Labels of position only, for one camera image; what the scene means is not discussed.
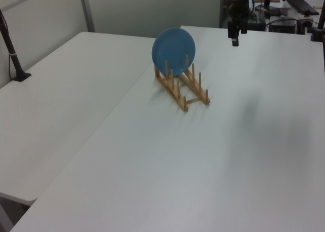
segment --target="floor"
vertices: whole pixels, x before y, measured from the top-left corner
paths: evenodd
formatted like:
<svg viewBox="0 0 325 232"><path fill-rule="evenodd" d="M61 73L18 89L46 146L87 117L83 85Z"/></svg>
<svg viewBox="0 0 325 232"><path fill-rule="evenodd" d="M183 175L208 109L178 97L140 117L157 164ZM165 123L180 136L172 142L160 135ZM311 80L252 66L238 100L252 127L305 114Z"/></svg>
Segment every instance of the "floor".
<svg viewBox="0 0 325 232"><path fill-rule="evenodd" d="M29 206L0 197L0 232L9 232Z"/></svg>

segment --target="plate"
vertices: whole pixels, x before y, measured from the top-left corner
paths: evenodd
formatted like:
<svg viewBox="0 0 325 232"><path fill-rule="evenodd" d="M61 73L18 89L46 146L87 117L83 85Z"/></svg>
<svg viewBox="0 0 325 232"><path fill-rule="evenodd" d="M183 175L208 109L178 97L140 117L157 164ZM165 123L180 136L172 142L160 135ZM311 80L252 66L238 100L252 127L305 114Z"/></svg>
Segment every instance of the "plate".
<svg viewBox="0 0 325 232"><path fill-rule="evenodd" d="M193 63L195 56L195 43L192 36L181 28L169 28L164 30L153 43L152 61L155 67L164 75L165 60L168 61L168 72L173 69L174 76L186 71L186 55L188 65Z"/></svg>

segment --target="desk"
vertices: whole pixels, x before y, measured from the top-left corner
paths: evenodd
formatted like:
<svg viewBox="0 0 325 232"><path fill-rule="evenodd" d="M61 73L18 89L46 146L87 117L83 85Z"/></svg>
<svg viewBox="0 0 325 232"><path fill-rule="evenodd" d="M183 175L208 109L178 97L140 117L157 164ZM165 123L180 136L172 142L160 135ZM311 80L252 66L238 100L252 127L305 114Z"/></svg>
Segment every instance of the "desk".
<svg viewBox="0 0 325 232"><path fill-rule="evenodd" d="M322 44L183 28L211 104L184 113L151 65L12 232L324 231Z"/></svg>
<svg viewBox="0 0 325 232"><path fill-rule="evenodd" d="M305 0L307 3L309 3L310 6L322 6L324 3L324 0ZM252 6L252 2L251 0L249 0L249 6ZM280 0L279 3L270 3L270 6L276 7L276 8L289 8L288 10L288 17L294 18L294 19L306 19L304 17L304 15L298 13L298 11L294 8L291 7L291 5L287 2L287 1L282 1ZM319 21L319 15L311 15L309 16L309 19L313 19L315 22L318 23Z"/></svg>
<svg viewBox="0 0 325 232"><path fill-rule="evenodd" d="M0 90L0 196L43 193L150 65L153 41L83 32Z"/></svg>

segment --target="wall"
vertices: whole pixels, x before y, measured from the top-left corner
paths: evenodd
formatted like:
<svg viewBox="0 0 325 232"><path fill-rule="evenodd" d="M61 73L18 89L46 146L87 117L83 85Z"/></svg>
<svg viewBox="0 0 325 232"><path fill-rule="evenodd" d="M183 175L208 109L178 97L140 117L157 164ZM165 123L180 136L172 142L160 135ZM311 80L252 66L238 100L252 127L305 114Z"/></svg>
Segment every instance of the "wall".
<svg viewBox="0 0 325 232"><path fill-rule="evenodd" d="M3 14L23 70L87 31L81 0L27 0ZM8 51L0 37L0 88L8 82Z"/></svg>
<svg viewBox="0 0 325 232"><path fill-rule="evenodd" d="M220 0L89 0L96 32L156 37L181 25L218 27Z"/></svg>

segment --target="black stand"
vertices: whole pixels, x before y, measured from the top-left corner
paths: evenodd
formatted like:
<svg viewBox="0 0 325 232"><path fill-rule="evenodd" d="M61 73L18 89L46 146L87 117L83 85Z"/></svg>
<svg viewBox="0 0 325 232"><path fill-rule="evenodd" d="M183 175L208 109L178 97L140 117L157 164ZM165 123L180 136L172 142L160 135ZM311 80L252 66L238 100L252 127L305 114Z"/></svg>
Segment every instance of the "black stand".
<svg viewBox="0 0 325 232"><path fill-rule="evenodd" d="M278 8L266 5L258 5L255 7L256 11L264 12L266 18L270 19L271 16L280 16L281 11Z"/></svg>
<svg viewBox="0 0 325 232"><path fill-rule="evenodd" d="M271 0L264 0L264 5L258 5L255 7L256 11L264 12L266 18L270 19L271 16L280 16L281 11L278 8L270 6Z"/></svg>
<svg viewBox="0 0 325 232"><path fill-rule="evenodd" d="M323 36L325 35L324 30L324 22L325 22L325 0L323 3L323 9L321 10L321 14L319 17L318 26L313 27L313 35L311 35L310 40L313 42L323 42Z"/></svg>
<svg viewBox="0 0 325 232"><path fill-rule="evenodd" d="M0 10L0 31L1 31L2 37L4 38L9 55L11 57L12 63L14 64L16 73L17 73L16 77L13 78L12 80L13 81L23 81L23 80L27 79L28 77L31 76L31 74L24 72L21 68L16 51L14 49L14 46L12 45L12 42L11 42L11 39L9 36L6 20L4 18L4 15L2 14L1 10Z"/></svg>

